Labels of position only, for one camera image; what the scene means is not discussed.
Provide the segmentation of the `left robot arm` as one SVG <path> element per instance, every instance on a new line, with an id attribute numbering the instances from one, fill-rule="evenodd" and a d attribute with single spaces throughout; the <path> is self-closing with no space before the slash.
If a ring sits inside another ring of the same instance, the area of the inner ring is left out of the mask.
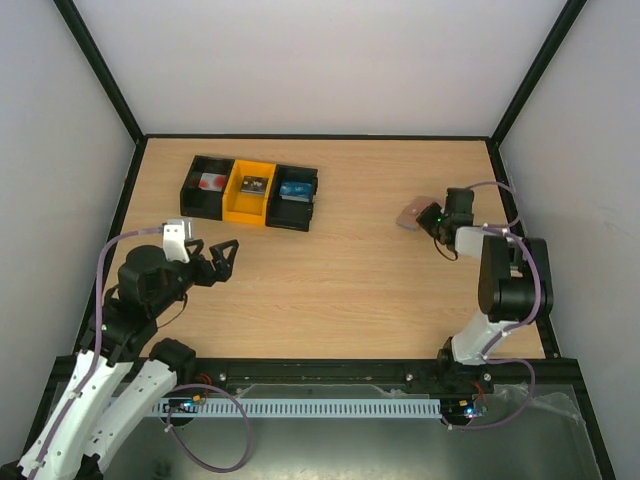
<path id="1" fill-rule="evenodd" d="M 227 281 L 239 243 L 229 240 L 202 253 L 200 240 L 169 259 L 152 245 L 131 250 L 118 270 L 95 326 L 81 342 L 76 365 L 54 412 L 21 459 L 1 468 L 4 479 L 100 479 L 117 449 L 150 410 L 175 387 L 192 380 L 196 353 L 165 338 L 156 343 L 136 378 L 112 395 L 158 331 L 158 318 L 184 303 L 193 286 Z"/>

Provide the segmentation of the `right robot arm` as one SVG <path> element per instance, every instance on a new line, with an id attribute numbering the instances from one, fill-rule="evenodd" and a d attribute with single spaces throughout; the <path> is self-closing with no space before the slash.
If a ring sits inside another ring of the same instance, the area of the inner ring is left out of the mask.
<path id="1" fill-rule="evenodd" d="M 454 259 L 480 261 L 478 310 L 446 340 L 436 359 L 436 379 L 455 392 L 482 381 L 494 350 L 515 331 L 546 317 L 554 304 L 547 242 L 518 236 L 507 225 L 474 222 L 474 191 L 450 188 L 443 205 L 415 212 L 416 226 Z"/>

